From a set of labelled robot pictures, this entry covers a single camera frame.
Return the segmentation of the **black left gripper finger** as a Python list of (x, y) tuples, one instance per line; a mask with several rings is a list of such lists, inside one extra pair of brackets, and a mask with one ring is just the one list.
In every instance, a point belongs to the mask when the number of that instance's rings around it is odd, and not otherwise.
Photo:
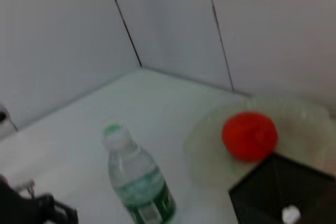
[(54, 201), (54, 208), (52, 211), (52, 222), (78, 224), (77, 210), (61, 202)]

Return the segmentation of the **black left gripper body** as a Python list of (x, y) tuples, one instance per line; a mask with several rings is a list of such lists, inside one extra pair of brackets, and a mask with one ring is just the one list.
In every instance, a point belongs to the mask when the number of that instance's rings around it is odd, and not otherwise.
[(1, 175), (1, 223), (45, 223), (47, 211), (54, 206), (50, 194), (35, 197), (35, 182), (29, 180), (11, 186)]

